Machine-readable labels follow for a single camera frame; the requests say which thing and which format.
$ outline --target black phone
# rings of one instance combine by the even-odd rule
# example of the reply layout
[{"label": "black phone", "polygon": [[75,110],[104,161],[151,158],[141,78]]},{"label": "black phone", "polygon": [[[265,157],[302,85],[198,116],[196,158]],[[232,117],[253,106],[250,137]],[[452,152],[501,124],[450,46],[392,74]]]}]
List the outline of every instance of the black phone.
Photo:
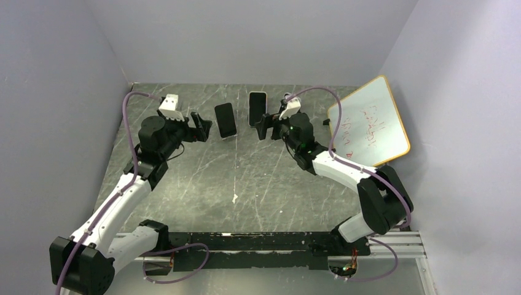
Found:
[{"label": "black phone", "polygon": [[255,127],[262,115],[268,110],[268,95],[265,92],[252,91],[248,94],[248,125]]},{"label": "black phone", "polygon": [[223,103],[218,106],[215,106],[214,110],[221,138],[236,135],[237,126],[235,125],[235,116],[233,114],[232,104]]}]

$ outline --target marble table surface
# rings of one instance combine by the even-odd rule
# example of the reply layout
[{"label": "marble table surface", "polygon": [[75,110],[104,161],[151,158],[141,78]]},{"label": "marble table surface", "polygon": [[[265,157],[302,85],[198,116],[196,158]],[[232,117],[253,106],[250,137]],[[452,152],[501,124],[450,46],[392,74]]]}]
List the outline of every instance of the marble table surface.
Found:
[{"label": "marble table surface", "polygon": [[[278,111],[285,92],[305,85],[217,85],[217,84],[135,84],[133,90],[157,96],[179,95],[183,114],[197,111],[213,121],[207,142],[186,143],[182,156],[171,160],[169,169],[155,190],[127,219],[121,232],[131,232],[145,219],[168,225],[170,231],[256,232],[331,230],[339,222],[358,213],[355,192],[342,185],[301,170],[291,159],[284,143],[269,138],[260,141],[248,126],[248,92],[268,94],[268,112]],[[332,87],[345,97],[356,87]],[[300,96],[302,111],[310,118],[315,138],[327,146],[329,127],[323,126],[331,94],[312,90]],[[221,139],[214,107],[232,103],[238,135]],[[132,137],[141,121],[156,114],[159,104],[134,96],[128,105]],[[123,125],[114,141],[96,208],[119,180],[130,152]]]}]

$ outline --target purple cable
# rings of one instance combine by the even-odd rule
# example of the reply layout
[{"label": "purple cable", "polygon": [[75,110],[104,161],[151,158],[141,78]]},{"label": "purple cable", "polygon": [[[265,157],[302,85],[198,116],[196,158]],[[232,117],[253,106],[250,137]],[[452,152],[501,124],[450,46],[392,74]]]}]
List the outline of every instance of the purple cable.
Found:
[{"label": "purple cable", "polygon": [[[158,98],[152,96],[151,94],[144,93],[144,92],[138,92],[138,91],[129,92],[127,95],[125,95],[125,98],[123,99],[123,107],[122,107],[123,125],[125,126],[125,130],[127,131],[128,145],[130,146],[130,152],[132,153],[132,162],[134,164],[134,175],[132,176],[132,180],[129,183],[127,183],[123,188],[121,188],[121,190],[120,190],[121,193],[125,192],[129,187],[131,187],[138,177],[138,156],[136,155],[136,151],[134,150],[134,142],[132,142],[132,136],[130,135],[130,125],[128,124],[128,116],[127,116],[128,99],[133,95],[141,95],[141,96],[150,97],[150,98],[158,100]],[[119,194],[119,192],[116,192],[109,199],[109,201],[105,204],[105,206],[103,206],[101,208],[98,215],[96,215],[96,217],[94,217],[94,219],[90,223],[90,226],[87,228],[88,232],[91,232],[96,227],[96,225],[101,220],[103,215],[107,212],[107,210],[112,206],[112,204],[120,196],[121,196],[121,194]],[[63,286],[63,281],[65,280],[65,275],[67,274],[69,267],[71,266],[72,259],[74,258],[74,255],[76,255],[76,252],[78,252],[80,245],[83,244],[83,242],[87,239],[87,237],[88,237],[88,233],[84,232],[84,234],[81,236],[81,238],[78,240],[78,242],[76,242],[76,245],[74,245],[74,248],[72,249],[71,254],[69,254],[69,257],[67,257],[67,261],[65,261],[65,264],[63,265],[63,269],[61,270],[61,274],[58,279],[58,283],[56,284],[56,292],[55,292],[56,295],[60,295],[61,286]]]},{"label": "purple cable", "polygon": [[205,257],[205,260],[203,260],[203,263],[201,263],[201,265],[199,267],[197,267],[193,272],[189,273],[188,275],[186,275],[186,276],[184,276],[182,278],[178,278],[178,279],[172,280],[172,281],[156,281],[156,280],[153,280],[153,279],[147,277],[146,270],[145,270],[145,264],[146,263],[144,262],[143,263],[143,278],[145,280],[151,282],[151,283],[166,285],[166,284],[173,284],[173,283],[177,283],[177,282],[180,282],[180,281],[184,281],[184,280],[186,280],[188,278],[193,277],[196,273],[198,273],[205,266],[205,264],[208,261],[208,258],[210,256],[210,249],[208,249],[208,246],[206,246],[205,244],[193,243],[193,244],[184,245],[184,246],[181,246],[181,247],[178,247],[178,248],[174,248],[174,249],[171,249],[171,250],[159,251],[159,252],[147,252],[146,253],[147,255],[161,255],[161,254],[172,253],[172,252],[175,252],[175,251],[181,251],[181,250],[184,250],[186,248],[191,248],[191,247],[195,247],[195,246],[203,247],[206,250],[206,257]]},{"label": "purple cable", "polygon": [[381,242],[381,241],[378,241],[378,240],[375,240],[374,238],[369,238],[369,240],[375,242],[375,243],[378,243],[382,246],[384,246],[385,248],[389,249],[389,251],[391,251],[391,253],[393,254],[394,256],[394,266],[391,270],[389,270],[388,272],[386,273],[383,273],[381,275],[377,275],[376,277],[372,277],[372,278],[348,278],[349,281],[360,281],[360,282],[364,282],[364,281],[375,281],[375,280],[379,280],[381,278],[385,278],[387,277],[388,275],[390,275],[391,273],[393,273],[397,268],[398,268],[398,255],[396,254],[396,252],[389,246],[387,245],[386,243],[384,242]]},{"label": "purple cable", "polygon": [[335,137],[337,137],[337,133],[339,131],[339,128],[340,128],[340,123],[341,123],[341,120],[342,120],[342,108],[340,107],[340,98],[339,96],[331,89],[327,88],[327,87],[323,87],[323,86],[313,86],[313,87],[309,87],[309,88],[306,88],[304,90],[301,90],[295,94],[292,94],[290,96],[288,96],[286,98],[286,102],[292,100],[294,97],[296,96],[299,96],[300,94],[304,93],[304,92],[307,92],[307,91],[310,91],[310,90],[314,90],[314,89],[321,89],[321,90],[325,90],[329,93],[331,93],[335,99],[337,100],[337,103],[339,105],[339,119],[337,121],[337,125],[335,127],[335,130],[333,131],[333,136],[331,137],[331,141],[329,142],[329,155],[337,162],[340,162],[346,166],[349,166],[351,168],[354,168],[354,169],[357,169],[357,170],[361,170],[362,172],[365,172],[371,176],[373,176],[374,178],[376,178],[377,180],[379,180],[381,183],[383,183],[386,187],[388,187],[397,197],[398,197],[398,200],[400,200],[400,203],[402,203],[402,206],[404,207],[405,209],[405,222],[400,225],[398,228],[402,229],[404,227],[407,227],[409,226],[410,224],[410,208],[409,206],[407,205],[407,203],[405,202],[403,196],[398,192],[398,190],[396,188],[394,188],[394,186],[392,186],[387,180],[385,180],[383,177],[381,177],[380,175],[372,172],[372,171],[369,171],[365,168],[362,168],[358,165],[355,165],[353,163],[349,163],[349,162],[346,162],[342,159],[339,159],[336,157],[336,155],[333,153],[333,141],[335,140]]}]

